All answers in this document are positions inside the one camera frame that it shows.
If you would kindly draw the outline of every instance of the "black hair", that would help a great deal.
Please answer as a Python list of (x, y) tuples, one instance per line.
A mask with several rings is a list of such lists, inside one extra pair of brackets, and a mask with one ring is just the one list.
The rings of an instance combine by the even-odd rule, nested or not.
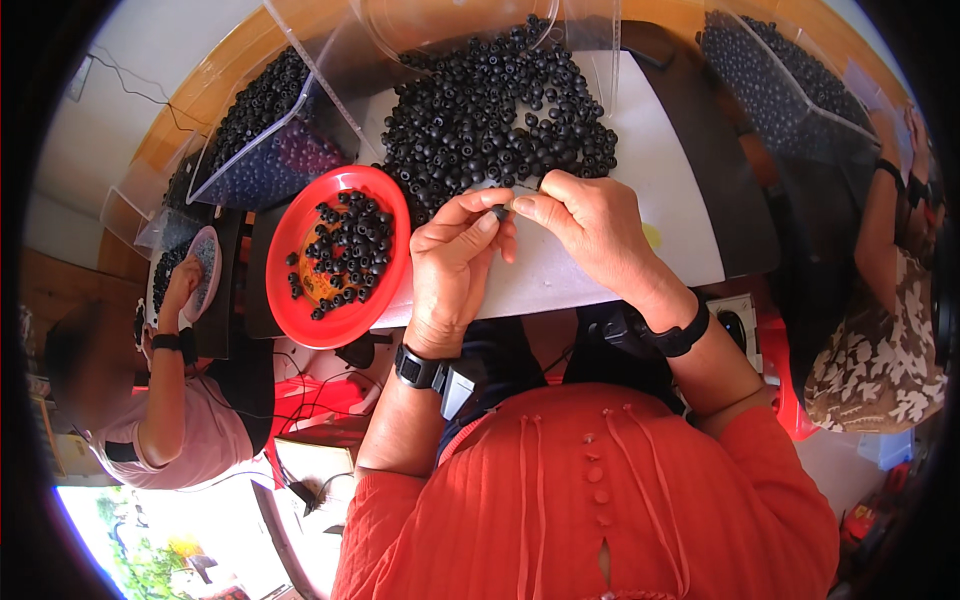
[(95, 335), (103, 305), (87, 302), (74, 308), (47, 332), (43, 365), (54, 401), (61, 410), (67, 400), (70, 382), (77, 374), (81, 358)]

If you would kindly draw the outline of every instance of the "red plastic plate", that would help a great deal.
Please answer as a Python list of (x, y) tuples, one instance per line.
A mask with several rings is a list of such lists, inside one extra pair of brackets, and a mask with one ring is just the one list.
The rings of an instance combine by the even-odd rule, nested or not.
[[(337, 194), (354, 189), (376, 199), (380, 210), (394, 215), (394, 243), (388, 252), (391, 261), (369, 300), (363, 304), (355, 301), (341, 306), (326, 313), (320, 321), (314, 321), (310, 319), (310, 312), (316, 306), (316, 300), (332, 298), (337, 292), (328, 289), (328, 275), (313, 274), (316, 261), (303, 257), (306, 244), (316, 238), (313, 232), (318, 219), (315, 207), (321, 202), (339, 207)], [(293, 267), (288, 267), (285, 262), (290, 252), (300, 255), (300, 262)], [(307, 185), (276, 226), (267, 253), (267, 301), (276, 324), (294, 342), (316, 349), (339, 348), (359, 338), (376, 323), (394, 298), (409, 262), (410, 214), (400, 188), (379, 169), (357, 165), (341, 167)], [(304, 282), (304, 295), (296, 300), (291, 298), (287, 280), (294, 271)]]

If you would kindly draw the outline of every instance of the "green foliage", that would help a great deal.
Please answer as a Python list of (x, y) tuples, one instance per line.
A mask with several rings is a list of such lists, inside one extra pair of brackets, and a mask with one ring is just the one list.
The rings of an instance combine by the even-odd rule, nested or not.
[(117, 520), (116, 510), (117, 503), (110, 498), (103, 494), (97, 498), (97, 514), (107, 527), (113, 527), (113, 523)]
[(120, 571), (126, 595), (130, 600), (184, 598), (172, 587), (173, 572), (183, 568), (183, 558), (168, 545), (154, 548), (146, 538), (127, 549), (126, 555), (116, 541), (113, 560)]

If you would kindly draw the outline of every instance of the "electrical cable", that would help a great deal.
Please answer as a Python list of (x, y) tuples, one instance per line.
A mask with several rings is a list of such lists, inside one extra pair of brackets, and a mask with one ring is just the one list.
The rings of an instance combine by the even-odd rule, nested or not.
[[(287, 354), (286, 352), (274, 352), (274, 354), (279, 354), (279, 355), (286, 356), (286, 357), (290, 360), (290, 362), (293, 363), (294, 367), (297, 367), (297, 363), (293, 360), (293, 357), (290, 356), (289, 354)], [(313, 410), (312, 410), (312, 409), (315, 409), (315, 408), (317, 408), (317, 407), (322, 408), (322, 409), (326, 410), (327, 412), (333, 413), (333, 414), (335, 414), (335, 415), (346, 415), (346, 416), (349, 416), (349, 417), (367, 417), (367, 416), (369, 416), (369, 415), (371, 414), (371, 412), (372, 412), (372, 409), (371, 409), (370, 411), (367, 411), (367, 412), (364, 412), (364, 413), (353, 414), (353, 413), (346, 413), (346, 412), (344, 412), (344, 411), (334, 410), (334, 409), (330, 408), (329, 406), (326, 406), (326, 405), (321, 404), (320, 402), (317, 402), (317, 401), (316, 401), (317, 398), (320, 397), (320, 394), (324, 391), (324, 387), (326, 387), (326, 384), (329, 383), (330, 381), (332, 381), (333, 379), (336, 379), (337, 377), (341, 377), (341, 376), (343, 376), (343, 375), (357, 374), (357, 375), (363, 377), (364, 379), (367, 379), (368, 381), (371, 382), (371, 384), (373, 384), (374, 386), (376, 386), (377, 388), (379, 388), (381, 393), (383, 392), (383, 385), (382, 385), (381, 383), (379, 383), (378, 381), (376, 381), (375, 379), (373, 379), (372, 377), (370, 377), (369, 375), (366, 375), (365, 373), (361, 373), (361, 372), (359, 372), (359, 371), (343, 371), (343, 372), (338, 372), (338, 373), (336, 373), (336, 374), (333, 374), (333, 375), (331, 375), (330, 377), (328, 377), (327, 379), (324, 379), (324, 380), (321, 382), (320, 388), (317, 390), (317, 393), (314, 395), (314, 398), (313, 398), (314, 401), (312, 401), (312, 402), (307, 402), (307, 401), (306, 401), (306, 386), (305, 386), (306, 380), (305, 380), (305, 378), (304, 378), (304, 376), (303, 376), (303, 371), (300, 369), (300, 367), (297, 367), (297, 370), (298, 370), (298, 375), (300, 376), (300, 384), (301, 384), (301, 386), (302, 386), (302, 388), (303, 388), (303, 391), (302, 391), (303, 401), (302, 401), (300, 407), (298, 407), (297, 411), (296, 411), (293, 415), (290, 415), (290, 416), (285, 416), (285, 415), (269, 415), (269, 416), (265, 416), (265, 415), (255, 415), (255, 414), (253, 414), (253, 413), (249, 413), (249, 412), (247, 412), (247, 411), (244, 411), (244, 410), (241, 410), (241, 409), (238, 409), (238, 408), (234, 408), (234, 407), (230, 406), (228, 403), (221, 402), (220, 399), (219, 399), (218, 397), (216, 397), (216, 395), (214, 395), (213, 392), (210, 391), (210, 388), (207, 387), (206, 382), (203, 380), (202, 377), (198, 377), (198, 379), (200, 380), (201, 385), (204, 386), (204, 389), (205, 389), (206, 392), (210, 395), (210, 397), (212, 397), (213, 400), (214, 400), (215, 402), (217, 402), (217, 404), (220, 404), (220, 405), (223, 406), (224, 408), (229, 408), (229, 410), (231, 410), (231, 411), (233, 411), (233, 412), (235, 412), (235, 413), (237, 413), (237, 414), (245, 415), (245, 416), (251, 417), (251, 418), (253, 418), (253, 419), (283, 419), (285, 422), (283, 423), (283, 426), (280, 428), (281, 431), (282, 431), (283, 429), (285, 429), (292, 421), (298, 420), (298, 419), (302, 416), (302, 411), (303, 411), (303, 409), (304, 409), (305, 407), (310, 407), (310, 408), (311, 408), (310, 415), (309, 415), (308, 417), (306, 417), (307, 419), (310, 419), (310, 418), (313, 417)]]
[(162, 85), (160, 82), (155, 82), (155, 81), (152, 81), (152, 80), (149, 80), (149, 79), (145, 79), (145, 78), (143, 78), (143, 77), (140, 77), (139, 75), (137, 75), (136, 73), (134, 73), (133, 71), (131, 71), (130, 69), (128, 69), (127, 67), (121, 66), (121, 65), (120, 65), (120, 61), (117, 60), (117, 59), (115, 59), (115, 58), (113, 57), (113, 54), (110, 53), (109, 48), (107, 48), (107, 47), (105, 47), (105, 46), (101, 46), (100, 44), (90, 44), (90, 45), (93, 46), (94, 48), (99, 48), (100, 50), (103, 50), (105, 53), (107, 53), (107, 57), (108, 57), (110, 60), (112, 60), (112, 61), (113, 61), (113, 64), (116, 65), (116, 67), (117, 67), (118, 69), (120, 69), (121, 71), (126, 71), (126, 72), (130, 73), (131, 75), (133, 75), (134, 77), (136, 77), (138, 80), (140, 80), (140, 81), (143, 82), (144, 84), (153, 84), (153, 85), (156, 85), (156, 87), (159, 88), (160, 94), (163, 96), (163, 98), (166, 99), (167, 101), (170, 100), (170, 95), (167, 94), (167, 90), (163, 89), (163, 85)]
[(106, 68), (112, 69), (113, 72), (117, 74), (117, 79), (120, 80), (120, 87), (122, 87), (123, 90), (124, 90), (125, 92), (127, 92), (128, 94), (133, 94), (133, 95), (135, 95), (135, 96), (140, 96), (141, 98), (146, 98), (147, 100), (149, 100), (150, 102), (152, 102), (152, 103), (154, 103), (154, 104), (168, 107), (168, 108), (170, 109), (170, 116), (172, 116), (173, 119), (174, 119), (174, 125), (175, 125), (175, 126), (177, 127), (177, 129), (179, 129), (180, 131), (182, 131), (182, 132), (195, 132), (196, 130), (190, 130), (190, 129), (185, 129), (185, 128), (181, 127), (181, 126), (180, 126), (180, 122), (177, 121), (177, 114), (174, 112), (174, 110), (179, 110), (184, 116), (190, 117), (191, 119), (193, 119), (194, 121), (197, 121), (198, 123), (200, 123), (200, 124), (202, 124), (202, 125), (209, 125), (208, 123), (204, 123), (204, 122), (201, 121), (200, 119), (194, 119), (194, 118), (191, 117), (189, 114), (187, 114), (184, 110), (173, 106), (173, 105), (170, 104), (169, 102), (162, 102), (162, 101), (157, 100), (156, 98), (151, 98), (150, 96), (148, 96), (147, 94), (144, 94), (143, 92), (138, 92), (138, 91), (136, 91), (136, 90), (127, 89), (127, 84), (126, 84), (126, 82), (124, 82), (123, 75), (121, 75), (121, 73), (120, 73), (120, 68), (121, 68), (121, 67), (119, 67), (119, 66), (116, 65), (116, 64), (109, 64), (109, 63), (107, 63), (106, 61), (104, 61), (103, 59), (101, 59), (100, 57), (98, 57), (98, 56), (95, 55), (95, 54), (88, 54), (87, 56), (91, 57), (93, 60), (96, 60), (97, 62), (99, 62), (100, 64), (102, 64), (103, 66), (105, 66)]
[(550, 363), (550, 365), (546, 369), (544, 369), (542, 373), (546, 375), (551, 369), (559, 365), (560, 361), (564, 360), (567, 356), (570, 355), (571, 352), (573, 352), (573, 349), (574, 349), (574, 345), (571, 344), (570, 346), (567, 346), (566, 349), (564, 350), (564, 353), (560, 355), (560, 358)]
[[(297, 375), (300, 376), (300, 386), (302, 387), (302, 402), (301, 402), (300, 406), (297, 408), (297, 410), (294, 412), (294, 414), (293, 414), (293, 415), (290, 415), (290, 416), (284, 416), (284, 415), (261, 416), (261, 415), (255, 415), (255, 414), (253, 414), (253, 413), (248, 413), (247, 411), (240, 410), (240, 409), (238, 409), (238, 408), (234, 408), (234, 407), (230, 406), (228, 403), (221, 402), (221, 401), (220, 401), (220, 398), (216, 397), (216, 395), (213, 394), (213, 392), (212, 392), (212, 391), (210, 390), (210, 388), (206, 385), (206, 382), (204, 381), (204, 379), (203, 379), (201, 376), (198, 376), (197, 379), (200, 381), (201, 385), (204, 386), (204, 389), (205, 389), (206, 392), (209, 394), (209, 396), (210, 396), (211, 398), (213, 398), (213, 401), (215, 401), (217, 404), (220, 404), (220, 405), (223, 406), (224, 408), (228, 408), (229, 410), (233, 411), (234, 413), (237, 413), (237, 414), (240, 414), (240, 415), (246, 415), (247, 417), (251, 417), (251, 418), (254, 418), (254, 419), (284, 419), (285, 422), (284, 422), (283, 425), (280, 427), (280, 431), (283, 431), (284, 429), (286, 429), (286, 427), (287, 427), (291, 422), (296, 422), (296, 421), (302, 416), (302, 414), (301, 414), (301, 413), (302, 413), (302, 410), (303, 410), (303, 408), (306, 407), (306, 406), (309, 406), (309, 407), (311, 408), (310, 415), (306, 417), (307, 419), (311, 419), (311, 418), (313, 417), (313, 410), (312, 410), (312, 409), (314, 409), (314, 408), (316, 408), (316, 407), (323, 408), (323, 409), (326, 410), (327, 412), (334, 413), (334, 414), (337, 414), (337, 415), (348, 415), (348, 416), (351, 416), (351, 417), (367, 417), (367, 416), (369, 416), (369, 415), (372, 413), (372, 409), (369, 410), (369, 411), (367, 411), (367, 412), (365, 412), (365, 413), (360, 413), (360, 414), (354, 415), (353, 413), (345, 413), (345, 412), (343, 412), (343, 411), (333, 410), (332, 408), (330, 408), (330, 407), (328, 407), (328, 406), (325, 406), (325, 405), (323, 405), (323, 404), (321, 404), (321, 403), (319, 403), (319, 402), (316, 401), (317, 398), (320, 397), (320, 394), (321, 394), (321, 392), (324, 390), (324, 387), (326, 386), (326, 384), (327, 384), (328, 382), (330, 382), (331, 380), (337, 378), (337, 377), (340, 377), (340, 376), (343, 376), (343, 375), (357, 374), (357, 375), (360, 375), (361, 377), (367, 379), (368, 381), (371, 382), (371, 384), (373, 384), (374, 386), (376, 386), (377, 388), (379, 388), (381, 393), (383, 392), (383, 384), (381, 384), (380, 382), (376, 381), (375, 379), (373, 379), (373, 378), (370, 377), (369, 375), (367, 375), (367, 374), (365, 374), (365, 373), (362, 373), (362, 372), (359, 372), (359, 371), (343, 371), (343, 372), (338, 372), (338, 373), (336, 373), (336, 374), (334, 374), (334, 375), (331, 375), (331, 376), (328, 377), (327, 379), (324, 379), (324, 381), (321, 382), (320, 388), (317, 390), (317, 393), (314, 395), (314, 401), (313, 401), (313, 402), (307, 402), (307, 401), (306, 401), (306, 379), (305, 379), (305, 377), (304, 377), (303, 370), (297, 365), (297, 361), (294, 360), (293, 356), (291, 356), (290, 354), (288, 354), (288, 353), (286, 353), (286, 352), (274, 352), (274, 354), (279, 355), (279, 356), (286, 356), (287, 359), (290, 361), (290, 363), (297, 369)], [(283, 465), (283, 463), (280, 462), (280, 457), (279, 457), (279, 456), (276, 456), (276, 455), (275, 455), (275, 458), (276, 458), (276, 463), (279, 465), (279, 470), (277, 470), (276, 468), (274, 468), (273, 465), (271, 465), (271, 468), (274, 470), (274, 472), (275, 472), (276, 474), (278, 474), (278, 475), (280, 476), (280, 479), (283, 480), (283, 483), (284, 483), (286, 486), (289, 486), (291, 480), (295, 480), (296, 478), (290, 473), (290, 471), (288, 471), (288, 470), (286, 469), (286, 467)], [(219, 481), (216, 481), (216, 482), (210, 484), (209, 486), (207, 486), (207, 487), (205, 487), (205, 488), (201, 488), (200, 490), (189, 490), (189, 491), (181, 491), (181, 490), (178, 490), (178, 492), (193, 493), (193, 492), (200, 492), (200, 491), (202, 491), (202, 490), (208, 490), (209, 488), (212, 488), (213, 486), (215, 486), (215, 485), (217, 485), (217, 484), (219, 484), (219, 483), (221, 483), (221, 482), (223, 482), (223, 481), (227, 481), (230, 477), (233, 477), (233, 476), (235, 476), (235, 475), (241, 475), (241, 474), (244, 474), (244, 473), (247, 473), (247, 474), (254, 474), (254, 473), (255, 473), (255, 474), (259, 474), (259, 475), (264, 475), (265, 477), (269, 476), (269, 475), (266, 475), (266, 474), (261, 473), (261, 472), (259, 472), (259, 471), (241, 471), (241, 472), (238, 472), (238, 473), (233, 473), (232, 475), (230, 475), (230, 476), (228, 476), (228, 477), (225, 477), (225, 478), (223, 478), (223, 479), (221, 479), (221, 480), (219, 480)], [(326, 482), (324, 482), (324, 486), (321, 487), (321, 493), (323, 493), (323, 490), (324, 490), (324, 488), (326, 487), (326, 484), (328, 484), (328, 483), (329, 483), (330, 481), (332, 481), (334, 478), (340, 477), (340, 476), (342, 476), (342, 475), (352, 475), (352, 474), (353, 474), (353, 473), (338, 473), (337, 475), (333, 475), (332, 477), (330, 477), (329, 479), (327, 479)]]
[(346, 477), (347, 475), (349, 475), (350, 477), (353, 477), (353, 476), (354, 476), (354, 475), (353, 475), (353, 471), (347, 471), (347, 472), (343, 472), (343, 473), (337, 473), (336, 475), (333, 475), (333, 476), (331, 476), (331, 477), (328, 477), (327, 480), (324, 481), (324, 484), (323, 484), (322, 486), (320, 486), (320, 492), (317, 494), (317, 496), (319, 497), (319, 496), (323, 496), (323, 495), (324, 495), (324, 491), (326, 490), (326, 486), (330, 485), (330, 482), (331, 482), (331, 481), (333, 481), (333, 480), (336, 479), (337, 477)]

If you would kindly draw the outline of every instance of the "red chair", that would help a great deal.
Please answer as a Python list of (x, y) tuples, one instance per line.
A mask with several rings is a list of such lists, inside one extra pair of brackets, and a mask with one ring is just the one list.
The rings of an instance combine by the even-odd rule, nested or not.
[(780, 388), (774, 400), (774, 413), (790, 439), (800, 442), (813, 435), (820, 427), (813, 424), (806, 410), (797, 400), (793, 391), (793, 379), (790, 376), (790, 345), (786, 338), (786, 325), (783, 319), (772, 315), (757, 314), (756, 335), (760, 342), (763, 360), (773, 363)]

